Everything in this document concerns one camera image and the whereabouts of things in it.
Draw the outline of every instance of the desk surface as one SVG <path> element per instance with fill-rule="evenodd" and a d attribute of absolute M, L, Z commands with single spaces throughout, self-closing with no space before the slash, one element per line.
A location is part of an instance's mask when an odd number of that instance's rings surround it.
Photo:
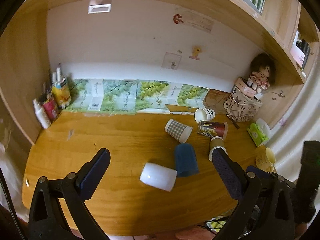
<path fill-rule="evenodd" d="M 166 192 L 139 178 L 146 162 L 174 169 L 173 151 L 178 141 L 164 131 L 171 118 L 193 127 L 187 142 L 195 149 L 200 173 L 177 178 L 173 190 Z M 246 131 L 248 123 L 240 123 L 237 130 L 226 116 L 217 115 L 214 121 L 228 123 L 225 147 L 230 158 L 244 169 L 255 165 L 257 152 L 264 147 L 255 147 Z M 105 233 L 146 235 L 194 225 L 236 205 L 208 159 L 209 144 L 210 138 L 197 134 L 193 115 L 88 117 L 63 112 L 30 150 L 24 175 L 29 187 L 23 184 L 22 200 L 30 208 L 40 176 L 64 178 L 104 147 L 111 153 L 111 164 L 86 205 Z M 70 227 L 76 228 L 64 200 L 60 202 Z"/>

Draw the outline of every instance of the white glue bottle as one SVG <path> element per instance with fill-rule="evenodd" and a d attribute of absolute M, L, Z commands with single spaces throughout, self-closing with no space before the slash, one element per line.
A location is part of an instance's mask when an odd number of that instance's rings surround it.
<path fill-rule="evenodd" d="M 37 99 L 33 99 L 33 105 L 35 107 L 36 117 L 38 118 L 43 129 L 48 129 L 51 125 L 51 122 L 50 122 L 43 106 L 40 105 L 40 103 L 38 102 Z"/>

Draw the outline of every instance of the green tissue package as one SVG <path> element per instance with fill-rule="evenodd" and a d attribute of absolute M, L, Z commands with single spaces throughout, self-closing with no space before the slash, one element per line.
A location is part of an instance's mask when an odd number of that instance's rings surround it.
<path fill-rule="evenodd" d="M 265 144 L 269 140 L 268 136 L 263 133 L 260 126 L 255 123 L 250 124 L 247 131 L 257 147 Z"/>

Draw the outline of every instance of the bookshelf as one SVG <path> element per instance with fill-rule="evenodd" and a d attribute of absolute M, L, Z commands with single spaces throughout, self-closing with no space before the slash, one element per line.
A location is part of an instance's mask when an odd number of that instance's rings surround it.
<path fill-rule="evenodd" d="M 80 0 L 26 0 L 0 38 L 0 48 L 7 50 L 0 50 L 0 62 L 4 66 L 0 72 L 0 95 L 13 119 L 32 143 L 35 142 L 40 127 L 37 121 L 33 120 L 31 98 L 38 94 L 38 89 L 46 81 L 46 73 L 49 70 L 45 45 L 46 12 L 50 8 L 75 1 Z M 300 3 L 297 0 L 266 0 L 260 15 L 243 0 L 157 1 L 207 15 L 248 38 L 275 59 L 276 84 L 270 87 L 270 92 L 280 93 L 283 90 L 286 97 L 274 101 L 272 93 L 268 93 L 264 96 L 264 105 L 258 115 L 273 127 L 287 111 L 306 81 L 290 54 L 296 30 L 300 30 L 301 35 L 312 47 L 313 55 L 309 57 L 305 68 L 307 75 L 315 65 L 319 50 L 319 31 Z M 17 84 L 16 87 L 28 89 L 26 92 L 7 89 L 6 87 L 10 87 L 9 84 Z M 24 109 L 17 105 L 19 102 L 23 102 Z"/>

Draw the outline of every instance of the bag handle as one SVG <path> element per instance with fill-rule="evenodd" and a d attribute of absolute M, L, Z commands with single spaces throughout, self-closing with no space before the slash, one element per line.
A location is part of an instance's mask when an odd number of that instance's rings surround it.
<path fill-rule="evenodd" d="M 233 101 L 235 101 L 235 98 L 233 97 L 233 91 L 234 91 L 236 88 L 238 88 L 237 85 L 235 85 L 235 88 L 232 90 L 232 93 L 231 93 L 231 96 L 232 96 Z M 246 95 L 244 95 L 244 94 L 240 91 L 239 88 L 238 88 L 238 91 L 239 91 L 244 97 L 247 97 Z M 258 103 L 258 102 L 255 102 L 255 103 L 253 103 L 253 104 L 240 104 L 240 103 L 238 103 L 237 101 L 235 101 L 235 103 L 238 104 L 238 105 L 241 105 L 241 106 L 248 106 L 248 105 L 255 105 L 255 104 Z"/>

